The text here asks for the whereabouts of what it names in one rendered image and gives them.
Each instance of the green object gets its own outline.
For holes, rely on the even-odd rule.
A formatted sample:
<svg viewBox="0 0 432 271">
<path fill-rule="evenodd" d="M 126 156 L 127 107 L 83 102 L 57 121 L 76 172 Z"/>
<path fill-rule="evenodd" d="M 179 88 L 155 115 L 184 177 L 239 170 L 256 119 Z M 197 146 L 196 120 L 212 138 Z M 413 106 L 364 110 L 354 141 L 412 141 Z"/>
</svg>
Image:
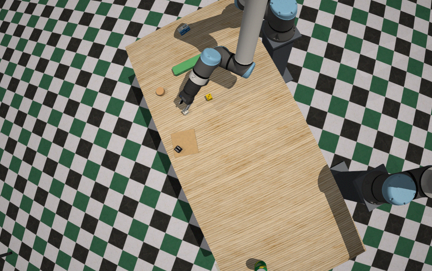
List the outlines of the green object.
<svg viewBox="0 0 432 271">
<path fill-rule="evenodd" d="M 194 56 L 194 57 L 191 57 L 190 59 L 175 65 L 173 67 L 174 75 L 178 76 L 178 75 L 181 75 L 181 74 L 187 72 L 188 70 L 192 69 L 194 67 L 194 65 L 196 64 L 197 60 L 199 59 L 200 55 L 201 54 Z"/>
<path fill-rule="evenodd" d="M 259 271 L 259 270 L 265 270 L 268 271 L 268 269 L 266 268 L 266 263 L 263 261 L 257 261 L 254 264 L 254 271 Z"/>
</svg>

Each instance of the checkered floor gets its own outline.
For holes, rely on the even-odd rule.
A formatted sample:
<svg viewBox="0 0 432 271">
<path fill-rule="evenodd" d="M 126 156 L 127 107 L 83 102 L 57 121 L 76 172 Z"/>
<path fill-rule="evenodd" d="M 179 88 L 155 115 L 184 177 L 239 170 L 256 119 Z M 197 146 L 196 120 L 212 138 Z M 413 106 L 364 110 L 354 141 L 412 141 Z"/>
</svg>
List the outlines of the checkered floor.
<svg viewBox="0 0 432 271">
<path fill-rule="evenodd" d="M 212 2 L 0 0 L 0 270 L 215 271 L 124 49 Z M 432 0 L 298 2 L 327 163 L 432 164 Z M 334 271 L 432 271 L 432 199 L 347 205 L 367 251 Z"/>
</svg>

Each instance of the wooden table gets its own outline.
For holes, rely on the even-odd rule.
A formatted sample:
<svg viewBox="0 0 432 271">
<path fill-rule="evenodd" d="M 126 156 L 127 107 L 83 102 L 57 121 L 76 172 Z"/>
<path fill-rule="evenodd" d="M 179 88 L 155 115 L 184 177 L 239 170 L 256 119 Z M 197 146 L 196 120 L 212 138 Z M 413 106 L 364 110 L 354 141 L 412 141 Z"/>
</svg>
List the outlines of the wooden table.
<svg viewBox="0 0 432 271">
<path fill-rule="evenodd" d="M 205 48 L 235 53 L 242 11 L 219 0 L 126 47 L 154 123 L 222 271 L 328 271 L 365 251 L 294 98 L 258 41 L 248 79 L 216 68 L 189 114 L 171 68 Z M 187 23 L 184 36 L 177 28 Z M 163 87 L 164 96 L 156 95 Z M 214 98 L 206 101 L 208 93 Z M 175 157 L 171 134 L 194 129 L 197 153 Z"/>
</svg>

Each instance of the orange circular object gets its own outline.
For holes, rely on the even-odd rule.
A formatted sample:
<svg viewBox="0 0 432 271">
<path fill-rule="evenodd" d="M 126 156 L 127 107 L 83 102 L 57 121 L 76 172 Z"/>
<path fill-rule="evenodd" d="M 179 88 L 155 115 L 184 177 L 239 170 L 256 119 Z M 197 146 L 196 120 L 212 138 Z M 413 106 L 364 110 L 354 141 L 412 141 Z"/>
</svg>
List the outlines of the orange circular object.
<svg viewBox="0 0 432 271">
<path fill-rule="evenodd" d="M 162 95 L 164 95 L 165 92 L 166 92 L 166 91 L 164 91 L 164 89 L 161 88 L 161 87 L 158 87 L 158 88 L 156 89 L 156 94 L 157 94 L 158 96 L 162 96 Z"/>
</svg>

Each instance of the soda can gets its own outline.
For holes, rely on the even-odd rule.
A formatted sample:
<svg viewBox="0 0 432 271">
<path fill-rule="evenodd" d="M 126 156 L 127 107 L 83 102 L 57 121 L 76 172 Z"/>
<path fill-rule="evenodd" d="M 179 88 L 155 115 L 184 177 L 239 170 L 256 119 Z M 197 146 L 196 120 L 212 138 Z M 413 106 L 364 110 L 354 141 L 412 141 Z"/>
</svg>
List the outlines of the soda can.
<svg viewBox="0 0 432 271">
<path fill-rule="evenodd" d="M 254 271 L 268 271 L 268 269 L 266 268 L 266 263 L 263 261 L 257 261 L 254 264 Z"/>
</svg>

